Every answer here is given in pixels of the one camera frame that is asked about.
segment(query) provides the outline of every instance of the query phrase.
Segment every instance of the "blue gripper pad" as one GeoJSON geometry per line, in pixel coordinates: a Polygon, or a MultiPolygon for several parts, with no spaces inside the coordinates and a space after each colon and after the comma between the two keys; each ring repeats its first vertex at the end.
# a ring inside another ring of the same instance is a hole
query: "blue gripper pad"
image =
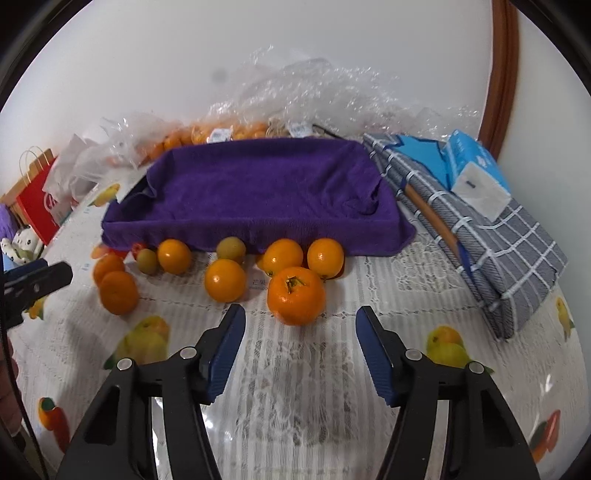
{"type": "Polygon", "coordinates": [[[390,407],[398,406],[396,403],[398,394],[393,384],[394,367],[380,340],[380,335],[385,334],[386,330],[384,330],[371,308],[361,307],[357,310],[355,331],[365,357],[365,363],[367,363],[369,373],[374,381],[376,392],[390,407]]]}
{"type": "Polygon", "coordinates": [[[246,312],[234,303],[216,328],[205,331],[197,344],[200,370],[207,378],[207,397],[214,402],[223,393],[246,329],[246,312]]]}

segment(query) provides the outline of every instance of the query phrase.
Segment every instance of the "white lace tablecloth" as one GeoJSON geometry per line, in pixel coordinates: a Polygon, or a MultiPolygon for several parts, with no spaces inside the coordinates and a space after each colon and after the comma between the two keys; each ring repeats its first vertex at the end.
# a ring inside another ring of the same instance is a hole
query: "white lace tablecloth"
{"type": "MultiPolygon", "coordinates": [[[[108,372],[103,363],[143,318],[170,326],[168,353],[194,345],[216,326],[226,305],[202,284],[211,254],[198,253],[186,275],[146,277],[128,259],[141,300],[127,317],[109,314],[92,282],[90,253],[100,242],[106,209],[89,206],[93,192],[50,245],[49,263],[72,266],[71,286],[53,293],[44,319],[10,332],[19,385],[41,447],[58,467],[62,454],[37,418],[37,402],[51,397],[73,431],[108,372]]],[[[373,479],[384,457],[397,410],[376,395],[355,335],[355,313],[370,305],[408,348],[424,350],[438,325],[458,330],[469,355],[494,369],[493,379],[529,440],[540,422],[560,410],[558,443],[538,464],[543,479],[558,478],[576,455],[589,418],[586,373],[576,330],[565,339],[557,318],[557,287],[524,330],[497,342],[464,282],[425,230],[393,258],[346,259],[345,274],[326,283],[326,312],[313,325],[287,327],[266,306],[267,278],[249,259],[246,333],[224,393],[203,407],[203,418],[225,479],[373,479]]],[[[154,436],[160,478],[170,478],[155,399],[154,436]]],[[[440,408],[427,478],[438,479],[447,410],[440,408]]]]}

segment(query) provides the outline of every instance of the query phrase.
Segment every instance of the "white wall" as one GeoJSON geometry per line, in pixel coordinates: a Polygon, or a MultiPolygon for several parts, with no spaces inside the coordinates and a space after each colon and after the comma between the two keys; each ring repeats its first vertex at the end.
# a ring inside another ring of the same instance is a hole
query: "white wall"
{"type": "Polygon", "coordinates": [[[520,15],[519,27],[517,94],[499,163],[513,195],[569,257],[559,283],[591,386],[591,98],[532,22],[520,15]]]}
{"type": "Polygon", "coordinates": [[[194,119],[215,79],[274,45],[399,75],[405,104],[482,110],[489,0],[95,0],[46,45],[0,113],[0,193],[30,145],[56,152],[101,116],[194,119]]]}

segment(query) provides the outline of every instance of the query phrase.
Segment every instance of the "black clamp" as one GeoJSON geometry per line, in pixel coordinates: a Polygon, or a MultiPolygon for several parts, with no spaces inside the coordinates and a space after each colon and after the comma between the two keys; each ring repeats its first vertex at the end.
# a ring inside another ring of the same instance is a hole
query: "black clamp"
{"type": "Polygon", "coordinates": [[[438,400],[449,400],[441,480],[539,480],[515,417],[480,363],[434,364],[385,330],[371,307],[358,310],[355,324],[378,395],[400,407],[377,480],[425,478],[438,400]]]}
{"type": "Polygon", "coordinates": [[[6,330],[22,323],[22,313],[35,302],[72,282],[66,262],[48,266],[43,259],[4,272],[6,330]]]}
{"type": "Polygon", "coordinates": [[[175,480],[221,480],[199,404],[226,386],[246,328],[246,313],[230,306],[197,345],[165,361],[119,360],[80,422],[57,480],[157,480],[151,397],[162,397],[171,473],[175,480]]]}

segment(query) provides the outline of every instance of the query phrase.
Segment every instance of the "purple plush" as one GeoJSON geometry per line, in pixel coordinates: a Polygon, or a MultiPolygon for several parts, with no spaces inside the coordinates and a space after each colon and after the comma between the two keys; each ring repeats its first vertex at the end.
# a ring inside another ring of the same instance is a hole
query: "purple plush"
{"type": "Polygon", "coordinates": [[[17,221],[14,219],[7,206],[3,203],[0,203],[0,239],[8,238],[12,243],[12,239],[17,234],[17,232],[17,221]]]}
{"type": "Polygon", "coordinates": [[[121,203],[103,242],[130,249],[167,238],[214,251],[237,236],[251,253],[291,238],[334,238],[348,255],[394,255],[414,237],[391,188],[357,142],[317,138],[231,141],[165,153],[121,203]]]}

